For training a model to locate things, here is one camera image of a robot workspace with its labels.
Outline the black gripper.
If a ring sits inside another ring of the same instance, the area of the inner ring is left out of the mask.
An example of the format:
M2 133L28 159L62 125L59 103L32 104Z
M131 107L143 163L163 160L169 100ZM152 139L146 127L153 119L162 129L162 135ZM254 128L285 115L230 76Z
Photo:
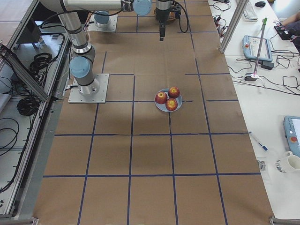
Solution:
M167 21L170 13L170 1L169 0L156 0L156 19L159 23L159 41L163 41L165 38L165 22Z

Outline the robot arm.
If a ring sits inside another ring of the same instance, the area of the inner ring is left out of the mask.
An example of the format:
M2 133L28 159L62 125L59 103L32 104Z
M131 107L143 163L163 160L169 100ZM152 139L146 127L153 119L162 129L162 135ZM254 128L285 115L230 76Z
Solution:
M147 15L151 10L151 0L42 0L42 5L58 14L68 37L71 39L75 58L69 68L77 81L78 90L83 95L98 91L100 84L92 72L95 50L83 31L78 11L95 14L117 10L134 11L137 15Z
M108 11L96 11L94 14L94 23L98 27L107 26L110 21Z

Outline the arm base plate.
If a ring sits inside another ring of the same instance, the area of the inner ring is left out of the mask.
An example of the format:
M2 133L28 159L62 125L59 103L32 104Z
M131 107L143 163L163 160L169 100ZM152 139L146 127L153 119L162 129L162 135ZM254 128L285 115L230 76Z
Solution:
M73 81L68 102L71 104L93 104L106 102L109 74L95 74L94 81L89 86L81 86Z
M94 15L91 16L91 19L89 21L88 29L87 31L98 31L98 32L115 32L116 26L117 26L117 15L110 16L110 21L107 26L104 27L98 27L94 23Z

